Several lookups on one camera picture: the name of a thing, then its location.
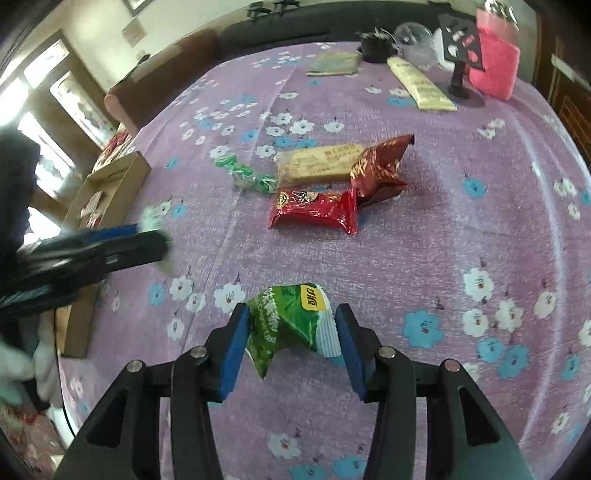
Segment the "green snack packet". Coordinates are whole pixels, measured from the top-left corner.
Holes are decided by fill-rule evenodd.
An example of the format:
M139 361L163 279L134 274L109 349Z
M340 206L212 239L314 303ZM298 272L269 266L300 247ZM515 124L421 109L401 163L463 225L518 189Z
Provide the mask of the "green snack packet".
M252 329L246 351L260 378L276 352L300 345L324 358L342 355L329 298L313 283L266 288L246 302Z

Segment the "dark red foil snack bag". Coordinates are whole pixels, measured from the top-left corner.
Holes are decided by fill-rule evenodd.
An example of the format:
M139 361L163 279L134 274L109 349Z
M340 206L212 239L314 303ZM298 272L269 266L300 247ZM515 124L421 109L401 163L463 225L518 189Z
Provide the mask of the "dark red foil snack bag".
M407 148L414 144L415 136L407 134L363 150L351 169L351 185L359 208L396 198L408 189L399 168Z

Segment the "yellow biscuit packet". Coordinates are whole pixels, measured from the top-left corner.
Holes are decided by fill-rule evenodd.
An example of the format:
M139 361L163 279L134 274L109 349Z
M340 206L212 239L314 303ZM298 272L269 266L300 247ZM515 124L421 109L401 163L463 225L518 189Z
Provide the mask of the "yellow biscuit packet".
M362 144L342 144L276 153L277 183L291 187L348 181L365 149Z

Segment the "white red snack packet upper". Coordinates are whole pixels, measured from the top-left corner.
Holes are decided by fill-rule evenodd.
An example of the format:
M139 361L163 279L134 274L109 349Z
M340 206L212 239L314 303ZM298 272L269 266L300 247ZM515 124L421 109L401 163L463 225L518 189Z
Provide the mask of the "white red snack packet upper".
M83 208L80 210L80 214L79 216L81 218L89 216L90 214L92 214L93 212L96 211L98 205L100 204L100 201L102 200L102 197L104 196L104 192L103 191L96 191L90 198L89 200L86 202L86 204L83 206Z

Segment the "shallow cardboard box tray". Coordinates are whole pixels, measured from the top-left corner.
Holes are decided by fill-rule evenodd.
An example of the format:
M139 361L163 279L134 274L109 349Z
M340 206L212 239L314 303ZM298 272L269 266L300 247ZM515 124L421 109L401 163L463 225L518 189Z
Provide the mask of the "shallow cardboard box tray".
M73 233L122 225L150 171L143 156L133 152L88 175L70 205L62 231ZM100 204L95 212L81 218L80 210L96 191L104 192ZM72 304L57 309L57 347L62 356L86 355L99 290L98 283L84 287Z

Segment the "red snack packet with logo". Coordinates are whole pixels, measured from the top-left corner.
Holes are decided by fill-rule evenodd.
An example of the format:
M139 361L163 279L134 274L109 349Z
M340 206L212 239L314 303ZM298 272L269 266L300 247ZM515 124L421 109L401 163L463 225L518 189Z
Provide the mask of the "red snack packet with logo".
M356 192L315 192L280 189L270 210L269 227L281 224L341 228L348 235L359 231Z

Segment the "floral blanket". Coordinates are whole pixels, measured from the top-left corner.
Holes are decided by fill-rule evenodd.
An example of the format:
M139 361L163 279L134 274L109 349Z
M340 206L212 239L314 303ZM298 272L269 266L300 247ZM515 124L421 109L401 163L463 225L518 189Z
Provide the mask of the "floral blanket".
M117 158L126 154L131 148L133 136L128 132L125 127L120 126L111 139L107 142L106 147L102 150L98 156L93 168L92 173L106 167Z

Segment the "purple floral tablecloth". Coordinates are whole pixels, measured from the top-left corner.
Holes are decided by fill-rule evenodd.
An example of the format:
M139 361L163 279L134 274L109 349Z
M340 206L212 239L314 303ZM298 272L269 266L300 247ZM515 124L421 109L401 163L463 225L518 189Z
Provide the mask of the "purple floral tablecloth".
M129 212L173 242L174 270L107 279L82 360L61 361L79 427L125 364L177 358L270 286L311 282L408 357L463 363L552 477L590 417L590 174L527 83L481 109L424 112L385 65L311 79L338 50L280 47L223 63L143 127L151 171ZM272 229L273 198L239 190L217 161L270 172L277 153L412 134L408 190L339 228Z

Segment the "cream long tube package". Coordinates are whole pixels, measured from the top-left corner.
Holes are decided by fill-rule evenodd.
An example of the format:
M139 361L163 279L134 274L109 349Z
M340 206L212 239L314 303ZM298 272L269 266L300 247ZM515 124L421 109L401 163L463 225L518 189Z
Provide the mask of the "cream long tube package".
M411 97L423 111L456 112L457 106L420 69L397 56L387 60L387 65Z

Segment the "black round container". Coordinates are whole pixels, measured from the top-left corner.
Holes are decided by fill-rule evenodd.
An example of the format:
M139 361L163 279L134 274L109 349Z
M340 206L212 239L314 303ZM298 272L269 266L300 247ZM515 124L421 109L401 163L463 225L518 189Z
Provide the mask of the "black round container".
M363 60L372 64L386 64L388 59L399 54L396 39L384 29L374 29L359 34L359 53Z

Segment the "clear plastic cup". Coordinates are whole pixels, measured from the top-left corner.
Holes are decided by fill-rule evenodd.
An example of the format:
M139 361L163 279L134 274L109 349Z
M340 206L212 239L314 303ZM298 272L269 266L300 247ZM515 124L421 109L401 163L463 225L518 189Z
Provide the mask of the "clear plastic cup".
M394 39L407 61L428 70L438 63L433 33L418 22L405 22L394 30Z

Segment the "black phone stand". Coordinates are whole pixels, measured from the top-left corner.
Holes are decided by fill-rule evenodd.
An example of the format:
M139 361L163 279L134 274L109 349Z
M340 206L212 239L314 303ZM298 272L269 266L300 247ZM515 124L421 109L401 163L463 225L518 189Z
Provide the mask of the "black phone stand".
M444 59L454 64L448 92L458 100L472 100L476 94L464 86L464 78L467 68L485 72L479 30L474 21L448 13L440 14L439 22Z

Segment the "black leather sofa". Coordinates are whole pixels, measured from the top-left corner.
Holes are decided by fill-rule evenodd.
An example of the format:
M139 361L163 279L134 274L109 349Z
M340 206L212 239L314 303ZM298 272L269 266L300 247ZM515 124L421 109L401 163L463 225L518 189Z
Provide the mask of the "black leather sofa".
M433 2L322 3L230 25L218 35L218 45L221 56L229 59L304 43L353 42L359 39L360 33L372 31L376 27L394 32L406 22L417 22L435 30L440 26L439 16L442 14L472 21L476 19L448 4Z

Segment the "pink fuzzy pouch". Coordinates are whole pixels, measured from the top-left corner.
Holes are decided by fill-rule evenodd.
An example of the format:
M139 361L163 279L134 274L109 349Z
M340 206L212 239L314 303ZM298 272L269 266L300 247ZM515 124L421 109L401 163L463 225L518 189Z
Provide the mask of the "pink fuzzy pouch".
M482 93L508 101L513 95L521 56L517 20L510 6L496 1L479 7L476 20L483 70L471 67L469 80Z

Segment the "wooden cabinet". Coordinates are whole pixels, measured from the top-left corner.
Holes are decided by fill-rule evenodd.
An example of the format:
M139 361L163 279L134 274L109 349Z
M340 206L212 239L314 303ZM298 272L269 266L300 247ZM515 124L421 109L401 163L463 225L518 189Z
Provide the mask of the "wooden cabinet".
M570 66L567 45L544 24L537 20L536 60L533 85L548 101L559 119L559 126L575 145L587 167L590 167L590 83Z

